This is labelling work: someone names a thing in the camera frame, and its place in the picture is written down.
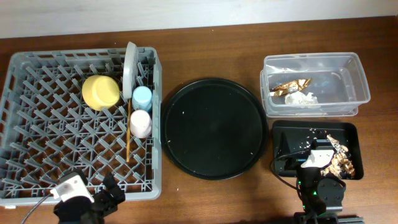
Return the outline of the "grey plate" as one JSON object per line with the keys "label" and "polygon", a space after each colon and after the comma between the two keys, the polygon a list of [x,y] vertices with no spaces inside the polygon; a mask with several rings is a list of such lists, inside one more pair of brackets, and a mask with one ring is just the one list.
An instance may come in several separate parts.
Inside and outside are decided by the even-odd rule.
{"label": "grey plate", "polygon": [[132,98],[132,92],[136,84],[136,76],[138,73],[138,63],[139,52],[137,45],[128,42],[126,48],[126,54],[124,58],[123,67],[123,98]]}

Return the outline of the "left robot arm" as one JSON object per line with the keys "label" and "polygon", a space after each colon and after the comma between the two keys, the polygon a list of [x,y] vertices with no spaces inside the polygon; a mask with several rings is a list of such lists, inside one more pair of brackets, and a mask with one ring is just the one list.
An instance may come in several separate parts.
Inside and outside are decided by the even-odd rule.
{"label": "left robot arm", "polygon": [[55,199],[60,199],[53,210],[60,223],[104,223],[104,218],[116,212],[126,199],[110,172],[103,179],[105,188],[94,195],[86,188],[87,183],[84,174],[74,170],[50,191]]}

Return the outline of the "white tissue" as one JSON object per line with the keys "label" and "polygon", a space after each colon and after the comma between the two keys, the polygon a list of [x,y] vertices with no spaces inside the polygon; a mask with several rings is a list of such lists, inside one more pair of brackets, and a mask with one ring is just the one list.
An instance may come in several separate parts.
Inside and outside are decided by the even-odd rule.
{"label": "white tissue", "polygon": [[307,94],[301,91],[296,91],[294,93],[289,93],[285,96],[286,105],[314,105],[318,104],[317,97],[313,95],[312,92]]}

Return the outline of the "wooden chopstick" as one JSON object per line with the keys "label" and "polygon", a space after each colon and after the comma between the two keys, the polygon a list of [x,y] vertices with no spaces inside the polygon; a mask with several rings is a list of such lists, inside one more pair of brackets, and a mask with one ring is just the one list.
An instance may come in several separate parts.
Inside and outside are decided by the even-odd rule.
{"label": "wooden chopstick", "polygon": [[126,131],[126,162],[127,163],[130,161],[130,138],[131,138],[130,118],[131,118],[131,99],[128,100],[128,108],[127,108],[127,131]]}

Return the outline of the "gold snack wrapper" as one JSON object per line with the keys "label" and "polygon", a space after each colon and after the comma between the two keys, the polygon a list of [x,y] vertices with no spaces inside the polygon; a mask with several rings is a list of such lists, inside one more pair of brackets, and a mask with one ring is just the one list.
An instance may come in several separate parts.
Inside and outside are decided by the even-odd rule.
{"label": "gold snack wrapper", "polygon": [[311,82],[313,81],[312,78],[308,79],[297,79],[293,80],[287,83],[283,83],[280,85],[277,85],[271,90],[271,95],[272,96],[282,96],[282,95],[287,95],[290,93],[295,93],[296,91],[301,91],[306,89]]}

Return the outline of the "pink cup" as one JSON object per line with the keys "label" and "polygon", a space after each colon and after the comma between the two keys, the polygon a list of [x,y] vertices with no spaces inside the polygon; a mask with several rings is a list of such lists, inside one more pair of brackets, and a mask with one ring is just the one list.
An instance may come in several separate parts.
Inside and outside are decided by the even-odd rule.
{"label": "pink cup", "polygon": [[145,110],[135,110],[130,116],[130,132],[137,138],[146,138],[152,132],[152,120]]}

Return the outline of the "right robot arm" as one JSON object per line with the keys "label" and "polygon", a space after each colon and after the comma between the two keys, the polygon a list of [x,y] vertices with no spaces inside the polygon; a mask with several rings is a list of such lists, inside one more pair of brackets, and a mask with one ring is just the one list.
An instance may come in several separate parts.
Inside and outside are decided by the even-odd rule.
{"label": "right robot arm", "polygon": [[289,161],[288,168],[296,170],[296,190],[302,201],[303,212],[294,214],[294,223],[338,223],[342,211],[346,184],[336,177],[325,177],[321,169],[331,162],[335,153],[331,141],[316,139],[310,147],[276,156],[270,163],[271,172],[279,179],[274,163]]}

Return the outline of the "yellow bowl with food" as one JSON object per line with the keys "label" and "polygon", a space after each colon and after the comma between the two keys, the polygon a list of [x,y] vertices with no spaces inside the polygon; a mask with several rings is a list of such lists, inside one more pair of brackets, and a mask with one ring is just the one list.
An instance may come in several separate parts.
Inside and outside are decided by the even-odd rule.
{"label": "yellow bowl with food", "polygon": [[88,77],[82,86],[85,103],[93,110],[102,111],[114,106],[120,99],[116,81],[105,75]]}

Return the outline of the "blue cup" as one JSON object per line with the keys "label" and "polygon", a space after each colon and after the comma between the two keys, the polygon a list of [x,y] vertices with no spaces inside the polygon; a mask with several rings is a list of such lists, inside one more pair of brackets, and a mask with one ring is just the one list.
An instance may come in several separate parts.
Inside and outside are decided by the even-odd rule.
{"label": "blue cup", "polygon": [[134,110],[149,112],[152,108],[152,91],[146,86],[136,87],[132,93],[132,107]]}

